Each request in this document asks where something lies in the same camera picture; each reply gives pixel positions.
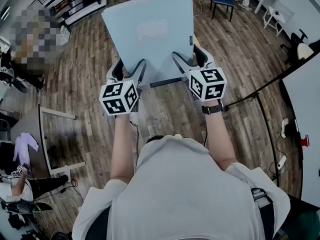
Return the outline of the person's white shirt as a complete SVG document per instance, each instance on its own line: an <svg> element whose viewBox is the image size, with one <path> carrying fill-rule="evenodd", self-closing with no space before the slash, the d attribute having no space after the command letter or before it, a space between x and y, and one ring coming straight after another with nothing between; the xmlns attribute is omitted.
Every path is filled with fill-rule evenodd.
<svg viewBox="0 0 320 240"><path fill-rule="evenodd" d="M288 195L261 168L236 162L222 170L197 141L168 135L146 144L129 183L91 187L74 222L73 240L265 240L260 210L272 201L278 230Z"/></svg>

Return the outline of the purple cloth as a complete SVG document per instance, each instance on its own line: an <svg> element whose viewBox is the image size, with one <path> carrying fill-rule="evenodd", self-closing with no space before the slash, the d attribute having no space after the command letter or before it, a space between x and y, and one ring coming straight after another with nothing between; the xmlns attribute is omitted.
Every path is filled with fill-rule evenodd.
<svg viewBox="0 0 320 240"><path fill-rule="evenodd" d="M19 158L20 165L26 164L28 168L31 168L29 146L36 152L39 151L39 145L35 138L26 132L22 132L15 140L13 161L15 162Z"/></svg>

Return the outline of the cream round table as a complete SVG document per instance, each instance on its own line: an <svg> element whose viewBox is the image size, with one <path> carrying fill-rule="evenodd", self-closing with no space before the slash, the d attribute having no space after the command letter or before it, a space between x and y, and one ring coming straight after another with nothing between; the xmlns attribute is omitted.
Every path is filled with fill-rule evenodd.
<svg viewBox="0 0 320 240"><path fill-rule="evenodd" d="M300 43L297 46L297 58L298 60L301 59L307 59L308 57L310 57L312 54L314 53L314 51L306 44L304 43Z"/></svg>

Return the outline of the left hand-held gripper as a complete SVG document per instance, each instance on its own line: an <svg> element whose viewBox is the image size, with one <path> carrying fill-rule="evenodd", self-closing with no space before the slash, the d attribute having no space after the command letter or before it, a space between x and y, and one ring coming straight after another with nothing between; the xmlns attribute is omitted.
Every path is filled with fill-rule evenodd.
<svg viewBox="0 0 320 240"><path fill-rule="evenodd" d="M142 59L133 72L123 80L124 63L119 59L106 74L106 84L101 86L99 102L108 116L119 116L139 111L142 82L146 70L146 60Z"/></svg>

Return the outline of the black office chair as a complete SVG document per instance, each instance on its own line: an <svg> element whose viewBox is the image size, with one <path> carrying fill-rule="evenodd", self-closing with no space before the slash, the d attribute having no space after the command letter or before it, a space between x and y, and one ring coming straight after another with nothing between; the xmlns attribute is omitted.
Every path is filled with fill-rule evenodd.
<svg viewBox="0 0 320 240"><path fill-rule="evenodd" d="M292 64L295 61L298 60L298 45L303 43L304 38L308 38L307 35L301 30L299 29L299 31L301 32L301 36L299 37L296 33L292 33L290 36L290 47L287 47L285 44L281 44L280 48L283 49L285 48L287 50L288 53L288 57L287 59L284 61L284 63L287 65L288 63Z"/></svg>

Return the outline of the person's left forearm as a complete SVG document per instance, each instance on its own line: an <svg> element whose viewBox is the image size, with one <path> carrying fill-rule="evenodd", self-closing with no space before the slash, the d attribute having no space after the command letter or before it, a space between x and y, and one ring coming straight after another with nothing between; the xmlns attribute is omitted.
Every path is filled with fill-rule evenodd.
<svg viewBox="0 0 320 240"><path fill-rule="evenodd" d="M110 179L128 184L134 176L134 155L132 150L132 129L130 115L118 115L111 156Z"/></svg>

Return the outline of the black wristwatch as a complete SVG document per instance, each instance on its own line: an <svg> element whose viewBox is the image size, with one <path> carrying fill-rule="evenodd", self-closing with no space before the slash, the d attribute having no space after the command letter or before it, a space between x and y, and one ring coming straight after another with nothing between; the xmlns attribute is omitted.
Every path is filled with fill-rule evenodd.
<svg viewBox="0 0 320 240"><path fill-rule="evenodd" d="M215 106L201 106L202 112L206 115L211 115L215 113L219 113L223 111L223 104L219 103L218 105Z"/></svg>

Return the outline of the white box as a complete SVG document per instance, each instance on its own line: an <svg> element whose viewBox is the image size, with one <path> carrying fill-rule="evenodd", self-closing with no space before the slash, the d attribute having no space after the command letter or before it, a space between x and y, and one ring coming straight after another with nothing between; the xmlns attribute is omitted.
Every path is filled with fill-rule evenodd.
<svg viewBox="0 0 320 240"><path fill-rule="evenodd" d="M70 31L63 25L60 28L60 35L61 35L61 46L63 46L69 41Z"/></svg>

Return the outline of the person's right forearm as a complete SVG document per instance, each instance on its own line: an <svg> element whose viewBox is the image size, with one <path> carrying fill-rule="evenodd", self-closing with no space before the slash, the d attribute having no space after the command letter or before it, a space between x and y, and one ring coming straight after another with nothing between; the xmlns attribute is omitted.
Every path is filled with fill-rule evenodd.
<svg viewBox="0 0 320 240"><path fill-rule="evenodd" d="M225 171L231 164L237 162L237 158L222 112L205 113L204 116L209 154L219 168Z"/></svg>

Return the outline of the blue seat black chair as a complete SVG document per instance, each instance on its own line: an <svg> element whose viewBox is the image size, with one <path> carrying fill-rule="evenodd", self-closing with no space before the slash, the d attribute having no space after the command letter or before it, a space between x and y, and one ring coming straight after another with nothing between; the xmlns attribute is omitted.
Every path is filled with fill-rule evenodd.
<svg viewBox="0 0 320 240"><path fill-rule="evenodd" d="M213 7L212 16L211 16L212 19L215 16L217 5L226 6L226 12L228 12L230 8L229 21L231 22L233 17L234 7L235 7L235 1L234 0L210 0L210 9L212 9Z"/></svg>

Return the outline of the white power strip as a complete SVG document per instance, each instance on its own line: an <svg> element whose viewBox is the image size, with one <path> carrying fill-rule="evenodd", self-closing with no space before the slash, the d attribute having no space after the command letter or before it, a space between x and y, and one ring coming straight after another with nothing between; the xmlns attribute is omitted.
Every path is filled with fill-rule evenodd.
<svg viewBox="0 0 320 240"><path fill-rule="evenodd" d="M277 169L279 171L281 171L282 168L285 166L286 161L287 161L287 156L286 155L282 156L279 162L277 163Z"/></svg>

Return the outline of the white small rack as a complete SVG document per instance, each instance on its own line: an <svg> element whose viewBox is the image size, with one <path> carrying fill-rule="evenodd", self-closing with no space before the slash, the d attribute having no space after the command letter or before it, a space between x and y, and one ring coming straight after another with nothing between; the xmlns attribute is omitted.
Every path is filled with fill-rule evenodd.
<svg viewBox="0 0 320 240"><path fill-rule="evenodd" d="M276 36L278 37L283 31L284 26L291 21L294 15L295 12L281 2L275 7L268 6L262 18L263 28L266 29L267 26L270 26L276 31Z"/></svg>

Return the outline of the grey desk white legs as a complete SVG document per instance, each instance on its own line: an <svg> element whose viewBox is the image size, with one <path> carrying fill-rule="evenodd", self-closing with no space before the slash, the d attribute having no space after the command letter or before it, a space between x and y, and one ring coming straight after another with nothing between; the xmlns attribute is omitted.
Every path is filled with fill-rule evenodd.
<svg viewBox="0 0 320 240"><path fill-rule="evenodd" d="M51 168L44 134L44 114L75 120L76 116L70 113L48 109L37 104L26 115L24 115L10 130L13 142L21 133L29 133L39 145L38 151L29 151L31 172L35 178L48 178L58 173L68 172L73 169L84 167L86 162L75 163L64 167Z"/></svg>

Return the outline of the black metal stand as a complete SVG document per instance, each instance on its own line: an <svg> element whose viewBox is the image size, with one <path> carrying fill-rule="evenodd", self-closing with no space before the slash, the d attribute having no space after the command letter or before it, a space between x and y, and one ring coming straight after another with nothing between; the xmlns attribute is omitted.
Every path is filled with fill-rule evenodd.
<svg viewBox="0 0 320 240"><path fill-rule="evenodd" d="M241 103L241 102L244 102L245 100L257 99L258 105L259 105L260 110L261 110L262 115L263 115L263 119L264 119L264 123L265 123L266 129L267 129L267 132L268 132L268 137L269 137L269 140L270 140L270 145L271 145L272 154L273 154L273 162L274 162L275 166L278 163L277 155L276 155L276 146L274 144L273 136L272 136L272 133L271 133L271 128L270 128L270 125L269 125L269 122L268 122L268 119L267 119L267 115L266 115L264 106L263 106L261 98L259 96L259 92L262 91L263 89L265 89L266 87L268 87L269 85L273 84L275 81L283 79L283 78L287 77L288 75L292 74L294 71L298 70L300 67L302 67L305 63L307 63L308 61L313 59L318 54L320 54L320 51L314 52L308 58L300 59L297 62L296 65L293 65L293 66L289 67L286 71L283 71L278 76L274 77L272 80L270 80L269 82L267 82L266 84L264 84L263 86L261 86L260 88L255 90L254 92L250 93L246 97L244 97L242 99L239 99L237 101L234 101L232 103L226 104L223 107L224 111L228 111L231 106L236 105L236 104Z"/></svg>

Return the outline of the light blue folder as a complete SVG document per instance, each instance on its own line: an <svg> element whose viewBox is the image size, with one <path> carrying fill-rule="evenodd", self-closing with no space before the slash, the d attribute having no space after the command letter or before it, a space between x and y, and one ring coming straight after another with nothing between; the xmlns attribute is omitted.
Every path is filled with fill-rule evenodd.
<svg viewBox="0 0 320 240"><path fill-rule="evenodd" d="M101 15L127 72L146 61L141 85L184 77L172 53L193 62L193 0L130 0Z"/></svg>

